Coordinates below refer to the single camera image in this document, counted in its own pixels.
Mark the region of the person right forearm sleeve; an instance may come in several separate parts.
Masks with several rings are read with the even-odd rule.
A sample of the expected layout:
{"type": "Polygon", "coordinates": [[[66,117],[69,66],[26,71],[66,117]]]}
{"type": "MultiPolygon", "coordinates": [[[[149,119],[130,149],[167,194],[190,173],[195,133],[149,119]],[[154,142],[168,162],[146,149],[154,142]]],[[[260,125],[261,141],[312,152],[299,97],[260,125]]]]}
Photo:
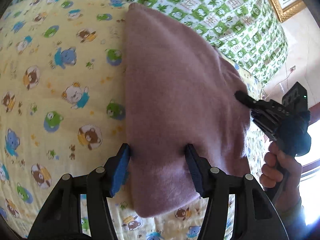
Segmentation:
{"type": "Polygon", "coordinates": [[[312,227],[305,222],[302,200],[286,211],[277,211],[284,224],[289,240],[308,239],[312,227]]]}

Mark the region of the person right hand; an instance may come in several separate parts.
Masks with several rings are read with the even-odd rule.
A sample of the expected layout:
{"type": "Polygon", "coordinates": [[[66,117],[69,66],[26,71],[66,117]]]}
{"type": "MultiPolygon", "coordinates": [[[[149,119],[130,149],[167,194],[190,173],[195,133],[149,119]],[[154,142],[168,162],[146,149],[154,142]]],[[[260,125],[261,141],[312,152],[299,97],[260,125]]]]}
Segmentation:
{"type": "Polygon", "coordinates": [[[276,169],[277,163],[289,173],[286,185],[274,205],[279,212],[288,211],[300,201],[299,183],[302,166],[295,158],[282,152],[275,142],[270,144],[264,161],[265,164],[262,166],[262,174],[259,178],[264,188],[271,189],[276,186],[276,183],[283,180],[282,173],[276,169]]]}

